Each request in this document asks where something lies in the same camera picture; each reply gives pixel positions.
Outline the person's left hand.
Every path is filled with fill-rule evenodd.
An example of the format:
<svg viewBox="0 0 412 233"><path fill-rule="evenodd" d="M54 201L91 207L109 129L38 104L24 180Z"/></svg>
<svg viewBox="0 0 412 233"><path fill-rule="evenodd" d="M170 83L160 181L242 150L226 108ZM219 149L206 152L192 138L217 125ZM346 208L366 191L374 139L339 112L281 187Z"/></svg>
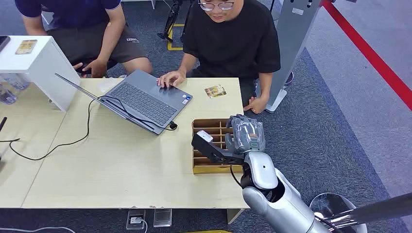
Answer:
<svg viewBox="0 0 412 233"><path fill-rule="evenodd" d="M243 108L244 111L252 111L254 114L260 114L266 109L268 97L261 96L251 97L249 103Z"/></svg>

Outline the person's right hand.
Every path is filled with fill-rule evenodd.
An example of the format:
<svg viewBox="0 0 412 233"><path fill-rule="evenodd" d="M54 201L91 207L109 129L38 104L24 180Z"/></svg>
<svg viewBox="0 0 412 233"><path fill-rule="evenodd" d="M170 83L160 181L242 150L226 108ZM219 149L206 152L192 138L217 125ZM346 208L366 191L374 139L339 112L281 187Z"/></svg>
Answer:
<svg viewBox="0 0 412 233"><path fill-rule="evenodd" d="M157 85L161 88L177 87L186 80L186 73L180 70L168 72L156 80Z"/></svg>

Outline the blue-shirted person's left hand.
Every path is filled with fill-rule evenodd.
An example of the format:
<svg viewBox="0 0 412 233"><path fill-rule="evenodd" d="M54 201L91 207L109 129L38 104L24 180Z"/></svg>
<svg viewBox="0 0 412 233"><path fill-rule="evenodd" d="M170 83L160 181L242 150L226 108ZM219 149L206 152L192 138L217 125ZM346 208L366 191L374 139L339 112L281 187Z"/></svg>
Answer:
<svg viewBox="0 0 412 233"><path fill-rule="evenodd" d="M107 71L107 60L97 58L82 69L83 72L91 72L91 78L102 78Z"/></svg>

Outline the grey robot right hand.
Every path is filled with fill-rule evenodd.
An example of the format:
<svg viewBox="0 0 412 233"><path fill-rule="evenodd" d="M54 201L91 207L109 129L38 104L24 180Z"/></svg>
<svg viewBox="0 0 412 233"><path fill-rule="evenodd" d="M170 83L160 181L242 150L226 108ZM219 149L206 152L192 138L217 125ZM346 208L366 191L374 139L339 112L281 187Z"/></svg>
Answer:
<svg viewBox="0 0 412 233"><path fill-rule="evenodd" d="M229 133L225 134L226 148L230 152L241 154L250 150L265 150L266 141L262 122L237 114L230 116L226 128L233 130L232 136Z"/></svg>

